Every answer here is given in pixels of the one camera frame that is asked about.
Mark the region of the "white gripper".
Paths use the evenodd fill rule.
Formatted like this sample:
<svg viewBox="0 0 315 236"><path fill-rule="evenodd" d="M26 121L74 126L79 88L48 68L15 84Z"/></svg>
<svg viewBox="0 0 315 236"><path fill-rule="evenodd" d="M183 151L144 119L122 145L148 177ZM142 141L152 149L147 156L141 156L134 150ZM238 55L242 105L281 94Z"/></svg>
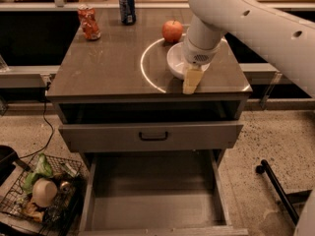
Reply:
<svg viewBox="0 0 315 236"><path fill-rule="evenodd" d="M184 74L184 82L182 92L184 94L193 94L201 82L204 71L200 65L209 64L217 52L220 49L220 45L216 44L210 49L202 49L196 47L188 37L183 41L182 52L183 56L190 65L186 68Z"/></svg>

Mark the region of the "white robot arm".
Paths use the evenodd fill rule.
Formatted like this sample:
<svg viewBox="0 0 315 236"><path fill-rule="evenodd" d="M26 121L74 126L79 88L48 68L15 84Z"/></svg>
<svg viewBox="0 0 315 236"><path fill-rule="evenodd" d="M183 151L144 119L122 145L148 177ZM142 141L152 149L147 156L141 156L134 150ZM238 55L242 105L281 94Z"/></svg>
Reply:
<svg viewBox="0 0 315 236"><path fill-rule="evenodd" d="M225 30L308 94L314 92L313 24L255 0L189 0L189 5L197 17L188 33L193 45L210 45L199 27ZM268 177L255 168L267 159L286 191L313 189L314 111L291 103L285 110L250 110L242 119L245 129L220 167L233 222L250 236L313 236L314 203L308 201L293 224Z"/></svg>

